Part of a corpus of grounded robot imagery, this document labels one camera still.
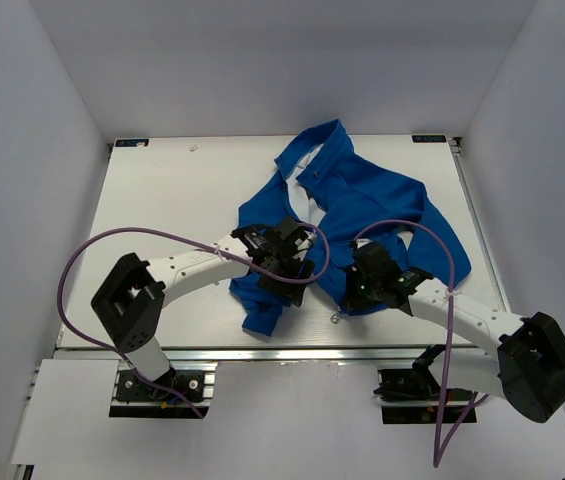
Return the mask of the blue zip jacket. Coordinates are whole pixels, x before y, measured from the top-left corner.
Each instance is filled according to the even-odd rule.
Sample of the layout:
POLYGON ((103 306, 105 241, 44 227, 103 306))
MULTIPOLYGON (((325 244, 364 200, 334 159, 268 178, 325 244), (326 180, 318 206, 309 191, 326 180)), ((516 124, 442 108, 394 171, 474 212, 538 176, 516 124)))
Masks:
POLYGON ((351 243, 364 231, 403 269, 418 267, 444 283, 471 273, 455 231, 430 201, 425 185, 360 157, 339 120, 298 134, 275 160, 269 181, 238 209, 238 225, 275 226, 287 216, 323 232, 306 257, 322 271, 318 286, 351 316, 377 312, 343 303, 351 243))

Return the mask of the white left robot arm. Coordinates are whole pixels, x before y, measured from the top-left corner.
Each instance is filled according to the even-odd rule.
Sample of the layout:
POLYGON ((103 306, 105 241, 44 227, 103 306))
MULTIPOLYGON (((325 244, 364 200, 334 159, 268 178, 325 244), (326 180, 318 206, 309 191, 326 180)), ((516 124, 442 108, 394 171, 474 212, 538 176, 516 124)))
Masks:
POLYGON ((306 258, 317 235, 291 217, 274 227, 233 230, 210 247, 160 259, 122 256, 91 300, 91 308, 116 350, 139 372, 139 387, 161 399, 176 373, 156 339, 164 307, 227 279, 257 275, 265 292, 299 306, 315 263, 306 258))

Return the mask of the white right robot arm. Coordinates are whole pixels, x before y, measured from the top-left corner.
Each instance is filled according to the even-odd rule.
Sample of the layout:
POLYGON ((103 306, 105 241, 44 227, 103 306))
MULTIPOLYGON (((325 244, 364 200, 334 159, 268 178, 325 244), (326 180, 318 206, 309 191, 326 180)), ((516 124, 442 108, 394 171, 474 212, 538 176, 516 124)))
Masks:
POLYGON ((482 392, 506 400, 518 413, 546 422, 565 403, 565 334, 551 316, 523 317, 450 294, 432 274, 401 269, 377 242, 352 246, 344 307, 397 309, 459 335, 475 351, 427 347, 403 382, 376 389, 387 401, 428 400, 447 389, 482 392))

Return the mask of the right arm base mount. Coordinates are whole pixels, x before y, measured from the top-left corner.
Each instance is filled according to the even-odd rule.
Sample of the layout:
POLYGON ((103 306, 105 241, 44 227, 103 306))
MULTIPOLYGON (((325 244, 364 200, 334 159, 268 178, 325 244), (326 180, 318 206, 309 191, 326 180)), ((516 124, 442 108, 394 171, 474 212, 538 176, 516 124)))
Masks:
MULTIPOLYGON (((373 394, 380 400, 384 425, 435 425, 439 393, 416 380, 414 373, 410 369, 378 370, 378 387, 373 394)), ((458 420, 471 395, 462 389, 447 391, 443 424, 458 420)))

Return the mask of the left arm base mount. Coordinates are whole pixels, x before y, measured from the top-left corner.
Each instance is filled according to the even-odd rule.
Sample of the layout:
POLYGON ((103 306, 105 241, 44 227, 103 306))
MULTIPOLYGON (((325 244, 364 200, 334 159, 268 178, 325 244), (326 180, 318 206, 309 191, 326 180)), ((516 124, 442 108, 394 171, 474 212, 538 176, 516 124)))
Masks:
POLYGON ((210 368, 176 369, 167 387, 182 394, 195 412, 177 395, 149 386, 129 369, 120 369, 114 382, 109 406, 111 418, 201 420, 209 410, 215 372, 210 368))

